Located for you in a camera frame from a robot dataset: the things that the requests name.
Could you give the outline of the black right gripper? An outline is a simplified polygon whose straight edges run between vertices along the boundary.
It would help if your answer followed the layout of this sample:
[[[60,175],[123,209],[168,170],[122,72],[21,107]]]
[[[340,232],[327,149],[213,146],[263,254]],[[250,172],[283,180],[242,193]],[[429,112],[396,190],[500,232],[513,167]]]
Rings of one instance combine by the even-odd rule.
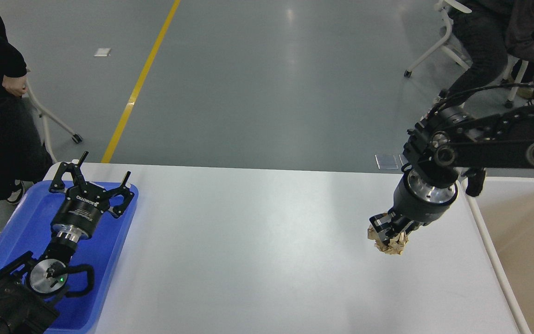
[[[457,199],[455,183],[446,188],[432,186],[414,171],[403,174],[394,191],[391,211],[369,218],[375,241],[389,242],[399,233],[416,231],[439,219]]]

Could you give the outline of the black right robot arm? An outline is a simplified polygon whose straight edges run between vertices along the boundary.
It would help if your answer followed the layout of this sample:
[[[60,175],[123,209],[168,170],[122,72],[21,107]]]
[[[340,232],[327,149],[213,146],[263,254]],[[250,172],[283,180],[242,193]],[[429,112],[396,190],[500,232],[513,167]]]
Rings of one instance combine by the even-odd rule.
[[[369,239],[387,254],[401,254],[409,233],[439,219],[457,199],[480,195],[487,168],[534,169],[534,104],[475,118],[449,107],[457,93],[436,103],[412,129],[392,207],[369,218]]]

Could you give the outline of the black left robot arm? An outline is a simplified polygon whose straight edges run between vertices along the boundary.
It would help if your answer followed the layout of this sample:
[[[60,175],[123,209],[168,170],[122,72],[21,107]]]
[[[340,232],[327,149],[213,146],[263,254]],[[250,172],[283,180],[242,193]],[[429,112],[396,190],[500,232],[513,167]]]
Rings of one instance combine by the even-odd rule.
[[[84,334],[100,314],[138,193],[82,164],[33,186],[0,236],[0,334]]]

